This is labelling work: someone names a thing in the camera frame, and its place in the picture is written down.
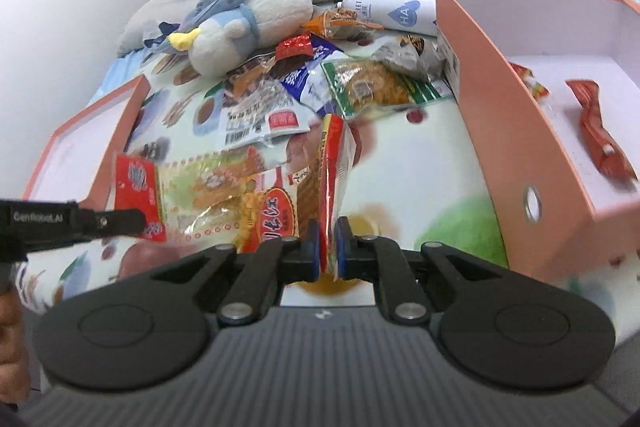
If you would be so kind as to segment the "person's left hand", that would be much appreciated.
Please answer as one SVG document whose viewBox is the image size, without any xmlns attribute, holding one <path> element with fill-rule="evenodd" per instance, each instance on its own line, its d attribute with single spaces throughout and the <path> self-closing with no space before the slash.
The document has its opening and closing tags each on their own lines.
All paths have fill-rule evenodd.
<svg viewBox="0 0 640 427">
<path fill-rule="evenodd" d="M 21 403 L 30 392 L 30 376 L 22 305 L 14 289 L 1 296 L 0 312 L 1 401 Z"/>
</svg>

